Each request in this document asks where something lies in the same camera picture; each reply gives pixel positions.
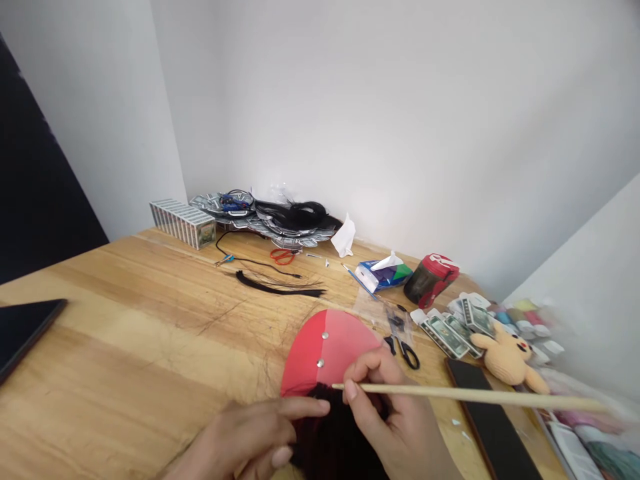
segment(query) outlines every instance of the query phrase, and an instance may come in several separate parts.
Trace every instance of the red-handled scissors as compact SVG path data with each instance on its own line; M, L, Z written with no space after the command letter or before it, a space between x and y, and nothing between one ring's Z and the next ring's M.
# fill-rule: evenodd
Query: red-handled scissors
M295 253L287 249L275 249L271 251L270 257L274 259L278 265L288 265L295 258Z

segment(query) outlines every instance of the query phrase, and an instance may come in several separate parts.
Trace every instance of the black scissors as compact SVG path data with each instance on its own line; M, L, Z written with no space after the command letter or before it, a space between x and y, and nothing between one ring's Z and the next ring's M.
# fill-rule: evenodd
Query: black scissors
M398 340L398 345L400 345L400 354L402 354L402 358L404 358L406 364L411 370L418 370L418 368L420 368L420 360L418 359L418 356L415 354L413 349L406 344L406 342L400 340L396 335L385 337L385 342L390 346L391 353L395 355L394 338Z

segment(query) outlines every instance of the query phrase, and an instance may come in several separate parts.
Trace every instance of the metal clip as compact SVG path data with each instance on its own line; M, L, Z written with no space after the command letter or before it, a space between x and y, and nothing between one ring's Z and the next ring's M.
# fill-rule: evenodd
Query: metal clip
M224 257L222 260L219 260L215 263L215 268L218 268L220 265L222 265L223 263L227 263L230 262L234 259L235 257L233 255L227 255L226 257Z

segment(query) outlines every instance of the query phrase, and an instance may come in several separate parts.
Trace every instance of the hand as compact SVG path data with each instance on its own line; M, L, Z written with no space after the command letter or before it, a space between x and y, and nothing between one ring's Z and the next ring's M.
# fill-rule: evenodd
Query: hand
M386 422L356 382L406 385L412 382L385 346L362 354L345 372L343 401L391 480L461 479L440 434L431 404L412 395L388 395Z
M324 417L329 402L290 397L230 404L200 432L185 454L169 467L164 480L266 480L284 467L295 442L293 420Z

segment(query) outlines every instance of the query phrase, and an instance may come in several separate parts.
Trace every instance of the white wall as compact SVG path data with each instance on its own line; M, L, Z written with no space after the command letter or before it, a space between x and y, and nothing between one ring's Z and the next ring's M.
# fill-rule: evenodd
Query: white wall
M229 190L219 2L152 0L187 196Z
M640 171L622 0L220 4L216 185L284 181L360 237L452 256L496 299Z
M567 352L557 366L594 387L640 402L640 175L507 299L549 298Z
M110 240L186 200L148 0L0 0L0 31Z

